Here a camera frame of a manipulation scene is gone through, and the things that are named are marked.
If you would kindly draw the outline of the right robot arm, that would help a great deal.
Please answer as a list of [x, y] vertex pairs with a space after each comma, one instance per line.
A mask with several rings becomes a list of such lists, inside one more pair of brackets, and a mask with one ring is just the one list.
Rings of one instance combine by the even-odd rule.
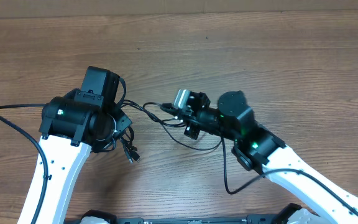
[[313, 169], [258, 123], [242, 91], [222, 94], [212, 108], [205, 93], [180, 90], [173, 105], [187, 124], [185, 134], [190, 138], [206, 131], [232, 140], [232, 153], [244, 169], [282, 186], [331, 223], [358, 223], [358, 197]]

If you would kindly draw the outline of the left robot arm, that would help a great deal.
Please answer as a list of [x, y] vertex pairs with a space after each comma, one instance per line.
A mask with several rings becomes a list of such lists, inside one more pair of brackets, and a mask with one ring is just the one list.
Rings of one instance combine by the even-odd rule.
[[73, 189], [92, 152], [108, 152], [132, 121], [117, 100], [119, 75], [88, 67], [82, 86], [57, 96], [42, 109], [34, 176], [19, 223], [63, 223]]

